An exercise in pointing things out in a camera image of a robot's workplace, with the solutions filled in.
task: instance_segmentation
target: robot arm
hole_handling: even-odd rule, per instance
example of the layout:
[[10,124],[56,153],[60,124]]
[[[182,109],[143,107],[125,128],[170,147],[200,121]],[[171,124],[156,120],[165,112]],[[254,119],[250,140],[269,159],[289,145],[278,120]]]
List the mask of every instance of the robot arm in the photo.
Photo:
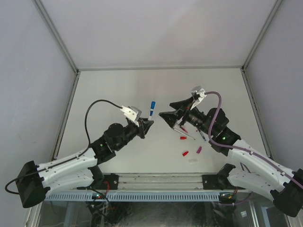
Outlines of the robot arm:
[[[207,115],[196,106],[208,94],[219,96],[218,108]],[[221,96],[216,92],[205,92],[200,86],[192,90],[189,99],[170,103],[172,112],[159,113],[160,117],[174,130],[186,122],[208,135],[211,147],[227,157],[244,163],[257,174],[238,170],[226,164],[217,174],[217,184],[222,190],[228,185],[239,186],[261,194],[272,200],[286,215],[296,217],[303,206],[303,170],[293,171],[260,154],[241,137],[227,127],[228,118],[221,106]]]
[[18,189],[18,193],[15,193],[20,195],[23,207],[35,206],[55,192],[76,187],[98,188],[104,180],[98,165],[115,157],[115,152],[134,137],[144,139],[154,122],[140,118],[141,111],[135,107],[123,106],[121,111],[124,112],[128,125],[110,125],[86,149],[48,163],[36,165],[34,161],[30,161],[24,164],[18,177],[13,180]]

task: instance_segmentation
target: blue marker cap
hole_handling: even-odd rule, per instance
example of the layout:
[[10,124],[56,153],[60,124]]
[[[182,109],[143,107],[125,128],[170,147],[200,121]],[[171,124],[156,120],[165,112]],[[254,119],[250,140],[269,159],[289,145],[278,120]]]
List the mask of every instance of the blue marker cap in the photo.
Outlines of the blue marker cap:
[[155,105],[156,105],[156,102],[152,101],[152,102],[151,102],[151,109],[154,109],[154,108],[155,108]]

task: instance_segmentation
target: white table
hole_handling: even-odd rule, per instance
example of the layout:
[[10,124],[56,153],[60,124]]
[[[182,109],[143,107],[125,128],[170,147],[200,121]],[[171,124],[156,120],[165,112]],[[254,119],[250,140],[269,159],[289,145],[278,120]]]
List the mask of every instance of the white table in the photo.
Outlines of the white table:
[[[185,128],[196,140],[180,140],[158,115],[172,111],[169,103],[191,96],[193,87],[201,85],[206,91],[218,91],[223,98],[222,109],[230,122],[228,127],[264,155],[265,150],[255,120],[240,69],[190,70],[108,70],[83,71],[76,88],[58,158],[73,154],[88,144],[84,116],[89,105],[97,99],[107,99],[117,105],[136,106],[142,117],[149,115],[151,101],[156,102],[153,120],[146,139],[133,139],[117,152],[117,156],[101,164],[104,173],[213,173],[227,160],[205,143],[189,124]],[[218,98],[208,95],[198,106],[205,114],[217,107]],[[108,103],[98,103],[88,116],[91,141],[102,136],[112,123],[126,125],[123,113]],[[188,160],[196,158],[197,163]]]

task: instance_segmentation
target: gray wall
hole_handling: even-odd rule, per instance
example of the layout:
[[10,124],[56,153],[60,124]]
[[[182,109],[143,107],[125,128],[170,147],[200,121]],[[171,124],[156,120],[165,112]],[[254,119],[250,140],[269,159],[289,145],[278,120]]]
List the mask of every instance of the gray wall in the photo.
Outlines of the gray wall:
[[277,160],[303,168],[303,1],[285,0],[248,70]]
[[0,31],[0,220],[18,227],[26,209],[4,186],[49,160],[74,75],[31,0],[2,1]]

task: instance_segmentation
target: table surface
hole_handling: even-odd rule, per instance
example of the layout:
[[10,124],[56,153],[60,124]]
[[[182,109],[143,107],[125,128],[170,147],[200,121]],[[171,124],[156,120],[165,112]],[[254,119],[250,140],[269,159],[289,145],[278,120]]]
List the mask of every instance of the table surface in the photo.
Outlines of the table surface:
[[[134,138],[116,152],[115,158],[100,165],[102,172],[213,173],[219,171],[225,163],[239,166],[239,162],[228,160],[215,152],[191,125],[186,124],[185,128],[196,140],[180,140],[180,134],[159,117],[159,112],[173,110],[169,103],[191,97],[191,89],[198,85],[206,91],[218,91],[222,95],[222,109],[230,120],[228,127],[265,155],[240,69],[104,70],[81,72],[58,158],[87,146],[84,116],[95,100],[107,99],[117,105],[136,106],[142,110],[141,117],[149,115],[151,101],[155,101],[155,123],[146,138]],[[208,113],[217,105],[218,98],[208,95],[198,109]],[[102,136],[109,125],[115,122],[126,125],[126,119],[119,109],[108,103],[94,105],[88,115],[91,141]],[[185,151],[189,151],[189,154],[183,157]],[[190,164],[193,158],[198,162]]]

